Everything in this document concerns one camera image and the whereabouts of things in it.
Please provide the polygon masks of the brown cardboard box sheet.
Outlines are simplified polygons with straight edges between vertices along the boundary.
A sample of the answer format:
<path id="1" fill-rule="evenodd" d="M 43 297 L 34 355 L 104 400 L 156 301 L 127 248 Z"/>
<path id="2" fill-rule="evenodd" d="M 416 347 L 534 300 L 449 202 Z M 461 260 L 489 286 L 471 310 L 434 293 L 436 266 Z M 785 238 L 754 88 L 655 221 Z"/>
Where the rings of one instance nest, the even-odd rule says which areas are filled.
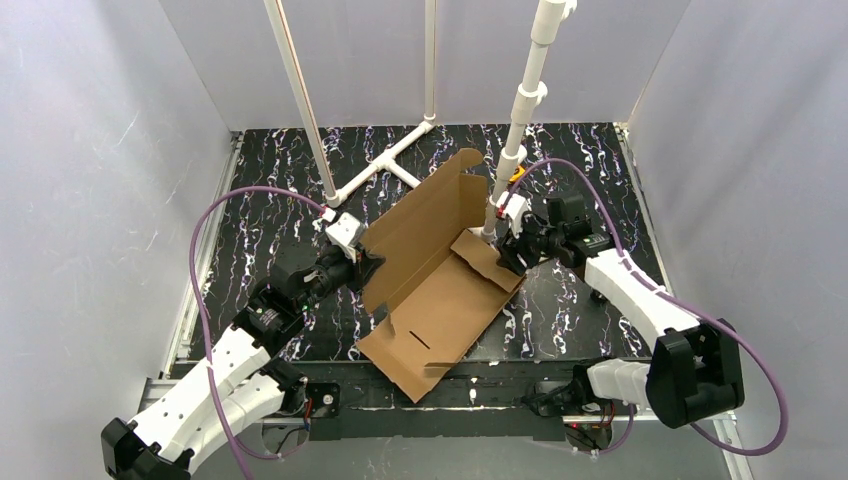
<path id="1" fill-rule="evenodd" d="M 488 182 L 472 171 L 483 160 L 475 149 L 459 150 L 363 238 L 385 260 L 364 288 L 364 307 L 387 316 L 356 347 L 413 403 L 465 356 L 524 281 L 472 232 L 486 214 Z"/>

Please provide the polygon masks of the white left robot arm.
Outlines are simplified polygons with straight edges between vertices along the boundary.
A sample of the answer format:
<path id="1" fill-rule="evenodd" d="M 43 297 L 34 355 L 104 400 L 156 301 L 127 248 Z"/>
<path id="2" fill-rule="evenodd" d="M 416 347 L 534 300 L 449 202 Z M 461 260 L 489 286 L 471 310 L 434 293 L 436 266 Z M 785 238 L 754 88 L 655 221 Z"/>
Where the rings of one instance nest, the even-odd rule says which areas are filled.
<path id="1" fill-rule="evenodd" d="M 240 453 L 238 433 L 269 415 L 299 418 L 309 427 L 320 400 L 281 352 L 304 329 L 311 307 L 340 289 L 362 292 L 385 261 L 363 247 L 348 258 L 328 246 L 306 269 L 273 267 L 206 358 L 132 419 L 115 418 L 103 428 L 107 474 L 188 479 L 224 444 Z"/>

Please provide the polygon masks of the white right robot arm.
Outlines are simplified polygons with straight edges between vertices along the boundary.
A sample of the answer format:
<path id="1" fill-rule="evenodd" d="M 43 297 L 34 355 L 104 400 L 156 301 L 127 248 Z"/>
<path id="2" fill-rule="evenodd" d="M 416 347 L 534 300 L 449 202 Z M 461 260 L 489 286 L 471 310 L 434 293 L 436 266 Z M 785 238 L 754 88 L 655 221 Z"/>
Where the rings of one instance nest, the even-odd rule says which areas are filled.
<path id="1" fill-rule="evenodd" d="M 742 406 L 741 360 L 730 325 L 712 326 L 666 299 L 666 289 L 619 252 L 611 234 L 593 229 L 580 196 L 552 198 L 546 208 L 538 215 L 528 199 L 501 195 L 496 216 L 508 229 L 497 242 L 498 265 L 519 274 L 557 260 L 625 316 L 649 343 L 651 357 L 582 361 L 569 384 L 535 391 L 525 403 L 553 400 L 569 408 L 620 401 L 652 410 L 670 428 Z"/>

